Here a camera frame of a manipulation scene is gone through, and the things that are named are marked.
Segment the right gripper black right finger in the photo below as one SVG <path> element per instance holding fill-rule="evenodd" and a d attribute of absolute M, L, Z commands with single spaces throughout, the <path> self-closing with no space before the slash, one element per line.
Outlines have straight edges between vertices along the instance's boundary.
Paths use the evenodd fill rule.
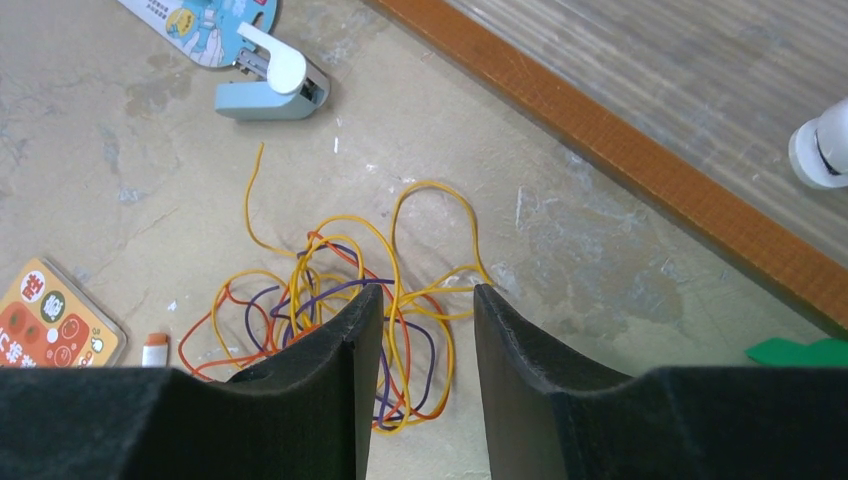
<path fill-rule="evenodd" d="M 843 368 L 671 366 L 628 376 L 474 290 L 495 479 L 843 479 Z"/>

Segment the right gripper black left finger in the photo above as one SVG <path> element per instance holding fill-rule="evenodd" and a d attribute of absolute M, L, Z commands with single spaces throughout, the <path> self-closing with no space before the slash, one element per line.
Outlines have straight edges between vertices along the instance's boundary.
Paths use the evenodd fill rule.
<path fill-rule="evenodd" d="M 5 479 L 362 479 L 383 322 L 368 286 L 225 382 L 173 368 L 3 369 Z"/>

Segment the green plastic bin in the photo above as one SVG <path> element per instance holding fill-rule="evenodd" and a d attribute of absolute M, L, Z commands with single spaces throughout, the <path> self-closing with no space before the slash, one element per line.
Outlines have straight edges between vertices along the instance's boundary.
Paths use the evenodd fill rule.
<path fill-rule="evenodd" d="M 749 359 L 773 367 L 847 367 L 847 342 L 827 338 L 810 344 L 771 338 L 745 350 Z"/>

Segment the red marker pen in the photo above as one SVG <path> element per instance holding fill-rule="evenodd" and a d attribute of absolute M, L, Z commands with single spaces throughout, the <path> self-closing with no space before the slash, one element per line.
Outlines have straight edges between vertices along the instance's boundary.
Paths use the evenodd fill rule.
<path fill-rule="evenodd" d="M 165 368 L 169 365 L 170 340 L 164 332 L 150 333 L 143 344 L 141 366 Z"/>

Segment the orange snack packet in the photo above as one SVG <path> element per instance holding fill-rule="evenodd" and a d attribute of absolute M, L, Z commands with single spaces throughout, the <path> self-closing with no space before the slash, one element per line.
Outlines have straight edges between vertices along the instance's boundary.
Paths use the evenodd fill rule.
<path fill-rule="evenodd" d="M 47 258 L 31 259 L 1 298 L 3 367 L 108 367 L 127 342 L 109 314 Z"/>

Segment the wooden shelf rack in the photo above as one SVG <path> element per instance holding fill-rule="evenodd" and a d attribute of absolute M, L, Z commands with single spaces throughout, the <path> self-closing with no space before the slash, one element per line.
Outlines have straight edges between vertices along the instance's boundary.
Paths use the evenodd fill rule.
<path fill-rule="evenodd" d="M 773 295 L 847 332 L 847 270 L 445 1 L 371 7 L 505 96 Z"/>

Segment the white stapler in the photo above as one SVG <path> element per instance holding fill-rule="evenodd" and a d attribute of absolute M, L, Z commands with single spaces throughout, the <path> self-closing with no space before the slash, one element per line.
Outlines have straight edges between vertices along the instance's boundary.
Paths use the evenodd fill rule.
<path fill-rule="evenodd" d="M 847 187 L 847 99 L 796 129 L 788 142 L 799 180 L 820 190 Z"/>

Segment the blue toothbrush blister pack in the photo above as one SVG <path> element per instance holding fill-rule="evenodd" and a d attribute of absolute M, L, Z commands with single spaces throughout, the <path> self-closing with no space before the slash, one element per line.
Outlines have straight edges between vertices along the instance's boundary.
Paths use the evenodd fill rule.
<path fill-rule="evenodd" d="M 120 0 L 120 4 L 195 64 L 212 69 L 233 65 L 243 50 L 256 51 L 257 45 L 238 28 L 260 20 L 256 28 L 268 33 L 279 6 L 277 0 Z"/>

